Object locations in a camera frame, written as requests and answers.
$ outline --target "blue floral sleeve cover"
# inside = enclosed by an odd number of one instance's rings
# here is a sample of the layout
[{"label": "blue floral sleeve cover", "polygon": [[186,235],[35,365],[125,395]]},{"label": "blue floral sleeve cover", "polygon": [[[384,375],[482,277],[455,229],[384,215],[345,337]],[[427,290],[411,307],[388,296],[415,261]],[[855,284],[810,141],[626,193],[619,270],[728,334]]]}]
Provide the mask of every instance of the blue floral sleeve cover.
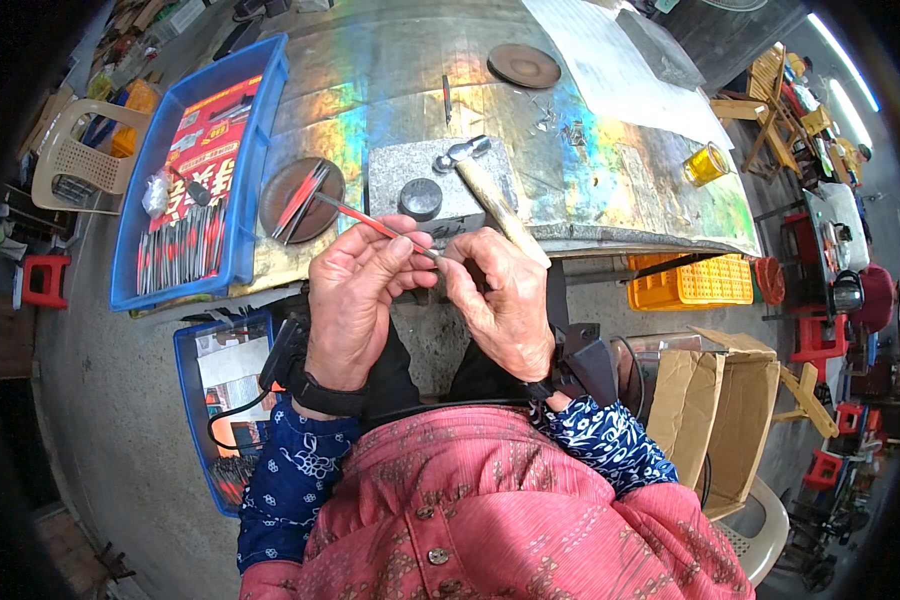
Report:
[{"label": "blue floral sleeve cover", "polygon": [[301,563],[317,512],[340,479],[340,463],[361,435],[356,418],[313,420],[281,400],[270,410],[270,439],[243,490],[237,569]]},{"label": "blue floral sleeve cover", "polygon": [[529,405],[537,430],[602,475],[617,497],[650,484],[677,482],[677,469],[619,400],[600,408],[583,396],[559,413],[545,401]]}]

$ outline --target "beige plastic chair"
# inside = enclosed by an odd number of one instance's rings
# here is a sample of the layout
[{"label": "beige plastic chair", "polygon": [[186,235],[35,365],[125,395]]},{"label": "beige plastic chair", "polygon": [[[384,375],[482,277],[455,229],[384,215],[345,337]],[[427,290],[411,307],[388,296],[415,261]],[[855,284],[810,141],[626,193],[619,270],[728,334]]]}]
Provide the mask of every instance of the beige plastic chair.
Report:
[{"label": "beige plastic chair", "polygon": [[[132,127],[137,131],[133,154],[127,158],[117,158],[85,146],[74,139],[71,131],[84,114],[101,114]],[[49,131],[40,159],[36,163],[33,186],[30,195],[39,209],[73,210],[119,215],[120,212],[84,208],[64,201],[54,195],[54,179],[66,175],[84,180],[102,191],[122,196],[131,181],[133,165],[137,162],[144,133],[154,115],[146,114],[109,102],[77,100],[64,108],[56,123]]]},{"label": "beige plastic chair", "polygon": [[746,579],[756,587],[774,567],[783,552],[783,546],[787,544],[790,517],[780,498],[759,477],[753,478],[749,494],[763,506],[766,515],[763,527],[756,537],[744,537],[720,521],[716,524],[733,546],[740,566],[746,573]]}]

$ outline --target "metal workbench surface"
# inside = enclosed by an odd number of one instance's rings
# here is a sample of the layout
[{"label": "metal workbench surface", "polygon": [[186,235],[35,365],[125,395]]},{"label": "metal workbench surface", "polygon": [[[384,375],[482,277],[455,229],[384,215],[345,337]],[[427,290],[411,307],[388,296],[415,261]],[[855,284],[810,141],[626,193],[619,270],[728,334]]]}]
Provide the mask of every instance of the metal workbench surface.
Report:
[{"label": "metal workbench surface", "polygon": [[[760,255],[739,176],[693,187],[682,166],[701,144],[591,113],[560,52],[520,0],[338,2],[325,12],[264,19],[261,39],[284,32],[289,79],[264,182],[292,161],[324,157],[344,174],[348,205],[362,207],[373,148],[486,134],[504,140],[518,214],[552,256],[691,249]],[[543,50],[560,63],[562,77],[545,90],[496,78],[487,57],[502,43]],[[557,122],[543,131],[535,124],[548,107]],[[575,121],[585,146],[559,135]],[[340,220],[341,228],[349,225]],[[231,297],[305,278],[310,258],[336,235],[328,230],[287,248],[259,222],[257,234],[254,280],[232,286]]]}]

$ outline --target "yellow liquid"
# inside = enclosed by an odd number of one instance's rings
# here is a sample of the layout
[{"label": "yellow liquid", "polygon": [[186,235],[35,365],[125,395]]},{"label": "yellow liquid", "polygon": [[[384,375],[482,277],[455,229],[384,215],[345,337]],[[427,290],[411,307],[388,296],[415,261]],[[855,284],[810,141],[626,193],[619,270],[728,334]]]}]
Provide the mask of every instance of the yellow liquid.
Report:
[{"label": "yellow liquid", "polygon": [[683,162],[683,174],[696,187],[706,186],[717,178],[730,173],[720,150],[709,143]]}]

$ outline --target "fingernail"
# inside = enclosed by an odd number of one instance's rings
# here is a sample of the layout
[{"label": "fingernail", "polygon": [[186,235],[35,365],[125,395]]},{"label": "fingernail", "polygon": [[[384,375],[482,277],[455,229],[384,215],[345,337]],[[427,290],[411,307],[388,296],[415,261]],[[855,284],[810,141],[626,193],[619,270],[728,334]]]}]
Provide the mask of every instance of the fingernail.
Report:
[{"label": "fingernail", "polygon": [[389,244],[390,251],[393,252],[397,257],[407,257],[411,252],[414,251],[414,242],[410,241],[410,238],[401,235],[400,237],[393,238],[393,241]]}]

